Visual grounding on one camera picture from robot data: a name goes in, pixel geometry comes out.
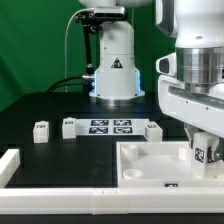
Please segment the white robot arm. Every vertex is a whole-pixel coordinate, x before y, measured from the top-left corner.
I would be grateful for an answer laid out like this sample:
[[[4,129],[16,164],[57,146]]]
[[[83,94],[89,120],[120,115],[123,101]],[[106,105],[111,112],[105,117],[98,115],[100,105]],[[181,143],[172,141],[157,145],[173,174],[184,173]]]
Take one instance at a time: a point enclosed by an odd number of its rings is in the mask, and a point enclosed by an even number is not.
[[[144,34],[158,59],[163,113],[216,137],[207,158],[224,160],[224,0],[135,0],[153,3]]]

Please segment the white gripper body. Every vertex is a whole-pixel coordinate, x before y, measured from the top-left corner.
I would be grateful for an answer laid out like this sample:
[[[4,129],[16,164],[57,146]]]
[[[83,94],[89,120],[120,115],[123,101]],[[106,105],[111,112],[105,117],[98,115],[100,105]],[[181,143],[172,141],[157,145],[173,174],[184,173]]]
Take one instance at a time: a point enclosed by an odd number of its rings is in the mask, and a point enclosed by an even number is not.
[[[209,89],[209,94],[194,94],[185,83],[160,75],[158,98],[161,111],[186,124],[224,138],[224,84]]]

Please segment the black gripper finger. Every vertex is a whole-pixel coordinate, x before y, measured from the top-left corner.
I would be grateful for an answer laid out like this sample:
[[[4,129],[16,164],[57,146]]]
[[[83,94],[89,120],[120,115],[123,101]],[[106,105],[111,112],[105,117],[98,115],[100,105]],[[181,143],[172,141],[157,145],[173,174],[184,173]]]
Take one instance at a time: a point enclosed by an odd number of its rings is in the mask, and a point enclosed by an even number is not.
[[[224,161],[224,139],[217,137],[208,148],[207,161],[209,163],[214,163],[221,160]]]
[[[199,129],[192,126],[192,125],[185,124],[184,125],[184,130],[185,130],[185,133],[186,133],[186,135],[188,137],[188,140],[189,140],[189,147],[193,148],[194,135],[199,132]]]

